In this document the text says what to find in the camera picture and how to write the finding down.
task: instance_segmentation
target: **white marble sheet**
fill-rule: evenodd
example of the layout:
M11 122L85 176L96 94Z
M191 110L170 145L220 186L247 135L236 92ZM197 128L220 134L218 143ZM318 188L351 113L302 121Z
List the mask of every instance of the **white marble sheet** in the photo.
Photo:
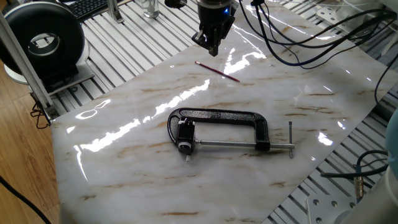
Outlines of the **white marble sheet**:
M294 39L320 31L268 4L277 25ZM335 38L325 34L313 44ZM345 42L332 53L349 46ZM283 48L275 50L294 61ZM315 55L292 50L301 58ZM285 66L252 34L239 10L219 56L192 46L53 122L60 202L76 223L261 223L372 110L384 69L359 49L314 70ZM390 71L378 96L397 81ZM199 147L187 163L166 128L169 114L180 107L260 113L271 142L287 142L293 121L295 157L285 150ZM248 130L201 124L197 138L251 141Z

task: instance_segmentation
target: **glass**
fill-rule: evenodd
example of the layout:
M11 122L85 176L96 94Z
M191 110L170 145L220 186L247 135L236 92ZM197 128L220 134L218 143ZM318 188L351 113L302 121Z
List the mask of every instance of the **glass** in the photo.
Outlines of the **glass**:
M159 15L159 1L158 0L141 0L144 16L148 18L155 18Z

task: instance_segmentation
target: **black keyboard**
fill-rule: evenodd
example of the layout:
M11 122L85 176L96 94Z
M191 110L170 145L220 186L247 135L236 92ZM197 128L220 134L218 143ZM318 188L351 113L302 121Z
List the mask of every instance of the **black keyboard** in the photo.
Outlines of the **black keyboard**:
M79 21L90 18L108 7L107 0L79 0L67 6Z

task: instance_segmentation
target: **table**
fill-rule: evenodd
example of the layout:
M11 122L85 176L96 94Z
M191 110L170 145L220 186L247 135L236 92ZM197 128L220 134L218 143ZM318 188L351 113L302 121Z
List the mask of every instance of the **table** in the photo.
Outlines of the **table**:
M244 4L254 13L249 1ZM300 40L319 32L282 6L268 5L286 35ZM313 44L335 38L326 34ZM345 42L332 54L350 46ZM275 50L294 60L285 49ZM316 53L292 50L300 58ZM241 83L195 65L196 60ZM61 204L77 223L260 223L371 111L384 69L359 49L314 70L287 67L238 11L219 56L194 45L53 122ZM389 72L379 97L397 81ZM288 151L212 148L199 149L187 164L166 129L168 115L179 107L260 113L272 142L287 142L287 124L293 121L295 157L289 159ZM253 137L244 128L222 128L198 126L197 137Z

